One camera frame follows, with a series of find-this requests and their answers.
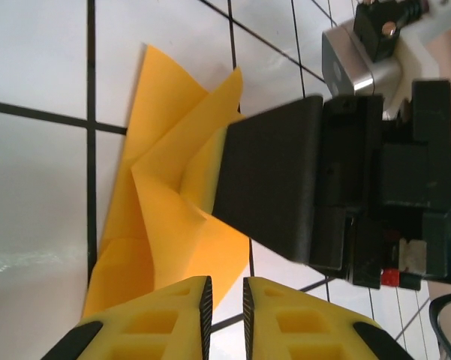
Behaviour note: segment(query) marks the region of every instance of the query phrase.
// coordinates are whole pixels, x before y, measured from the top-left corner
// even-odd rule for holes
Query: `yellow cloth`
[[[187,166],[241,118],[241,93],[240,70],[207,94],[148,46],[83,316],[195,275],[212,276],[216,306],[242,273],[248,238],[180,194]]]

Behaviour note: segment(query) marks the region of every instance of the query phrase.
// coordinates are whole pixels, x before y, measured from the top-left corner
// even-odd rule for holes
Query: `yellow foam block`
[[[261,277],[245,279],[244,315],[254,360],[377,358],[353,329],[356,322],[380,328],[373,320]]]
[[[216,306],[242,273],[248,239],[200,210],[212,203],[221,137],[241,118],[241,91],[239,70],[207,94],[177,63],[147,48],[84,316],[195,275],[212,276]],[[210,181],[194,187],[198,173]],[[133,289],[113,291],[126,286]]]
[[[78,360],[208,357],[212,282],[192,277],[83,319],[103,323]]]

